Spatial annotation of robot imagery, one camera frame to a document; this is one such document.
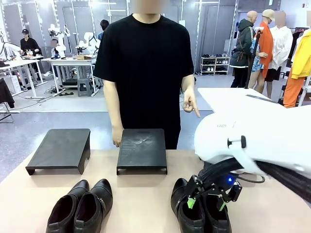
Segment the person's left hand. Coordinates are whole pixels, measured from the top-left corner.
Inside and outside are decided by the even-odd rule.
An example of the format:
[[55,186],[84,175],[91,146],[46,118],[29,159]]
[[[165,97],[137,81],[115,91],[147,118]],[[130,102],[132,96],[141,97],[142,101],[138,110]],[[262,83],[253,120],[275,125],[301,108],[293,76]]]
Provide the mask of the person's left hand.
[[184,91],[183,110],[187,113],[195,112],[197,117],[200,117],[199,108],[197,105],[194,88],[188,87]]

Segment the person's right hand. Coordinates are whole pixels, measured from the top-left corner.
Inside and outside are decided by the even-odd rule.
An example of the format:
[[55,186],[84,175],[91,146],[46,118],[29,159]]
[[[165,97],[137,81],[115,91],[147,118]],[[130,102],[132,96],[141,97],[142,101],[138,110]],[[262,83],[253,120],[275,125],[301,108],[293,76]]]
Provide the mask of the person's right hand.
[[113,126],[112,127],[112,141],[113,144],[119,148],[121,146],[121,139],[123,133],[123,126]]

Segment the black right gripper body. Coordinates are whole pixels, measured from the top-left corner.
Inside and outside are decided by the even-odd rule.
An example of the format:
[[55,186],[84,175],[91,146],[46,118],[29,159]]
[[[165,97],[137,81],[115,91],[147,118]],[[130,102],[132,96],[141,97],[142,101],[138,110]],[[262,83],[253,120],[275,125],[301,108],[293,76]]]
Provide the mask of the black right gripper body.
[[203,182],[204,189],[207,191],[209,189],[215,188],[215,186],[223,188],[224,191],[229,190],[234,182],[237,180],[238,173],[225,173],[218,176],[212,176],[203,181],[203,170],[198,173],[199,179]]

